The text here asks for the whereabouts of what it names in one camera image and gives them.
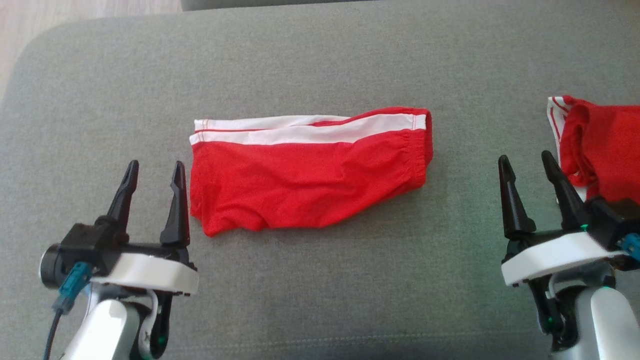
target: folded red shorts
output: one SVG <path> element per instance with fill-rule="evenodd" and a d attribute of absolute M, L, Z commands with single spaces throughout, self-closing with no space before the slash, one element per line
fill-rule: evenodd
<path fill-rule="evenodd" d="M 562 171 L 587 198 L 640 202 L 640 106 L 600 106 L 549 98 L 548 116 Z"/>
<path fill-rule="evenodd" d="M 191 214 L 208 236 L 335 224 L 420 188 L 433 157 L 427 109 L 196 120 L 195 126 Z"/>

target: gray fabric surface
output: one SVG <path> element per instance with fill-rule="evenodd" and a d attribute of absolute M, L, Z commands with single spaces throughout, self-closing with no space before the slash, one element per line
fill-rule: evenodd
<path fill-rule="evenodd" d="M 273 6 L 292 4 L 318 4 L 318 3 L 338 3 L 340 1 L 354 0 L 180 0 L 182 10 L 207 10 L 220 8 L 240 8 L 245 6 Z"/>
<path fill-rule="evenodd" d="M 0 112 L 0 354 L 42 356 L 56 293 L 46 247 L 103 214 L 131 159 L 133 241 L 157 241 L 195 118 L 433 113 L 427 185 L 322 230 L 192 219 L 200 291 L 177 299 L 166 359 L 543 359 L 526 289 L 500 274 L 497 158 L 540 229 L 559 226 L 540 152 L 547 96 L 637 103 L 637 5 L 358 2 L 106 19 L 22 54 Z M 620 288 L 640 309 L 639 278 Z M 84 301 L 62 319 L 60 354 Z"/>

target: red fabric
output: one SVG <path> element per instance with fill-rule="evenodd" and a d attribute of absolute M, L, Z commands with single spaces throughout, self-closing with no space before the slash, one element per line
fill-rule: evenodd
<path fill-rule="evenodd" d="M 570 96 L 560 163 L 588 197 L 640 202 L 640 106 L 599 106 Z"/>
<path fill-rule="evenodd" d="M 353 143 L 193 144 L 191 214 L 208 236 L 235 228 L 324 227 L 421 187 L 433 156 L 428 110 L 387 108 L 309 126 L 382 113 L 426 115 L 426 128 Z"/>

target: blue cable connector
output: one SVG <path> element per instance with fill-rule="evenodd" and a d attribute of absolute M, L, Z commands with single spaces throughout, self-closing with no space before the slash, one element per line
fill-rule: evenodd
<path fill-rule="evenodd" d="M 626 251 L 636 261 L 640 261 L 640 235 L 636 233 L 626 235 L 622 240 L 622 250 Z"/>
<path fill-rule="evenodd" d="M 92 267 L 88 263 L 76 263 L 71 269 L 65 282 L 58 289 L 58 298 L 53 303 L 55 312 L 61 311 L 63 315 L 69 314 L 74 306 L 80 291 L 89 283 L 91 279 Z"/>

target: wooden floor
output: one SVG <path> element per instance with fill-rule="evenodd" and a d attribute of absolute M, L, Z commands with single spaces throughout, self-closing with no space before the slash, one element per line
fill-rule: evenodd
<path fill-rule="evenodd" d="M 181 11 L 180 0 L 0 0 L 0 99 L 22 49 L 55 25 Z"/>

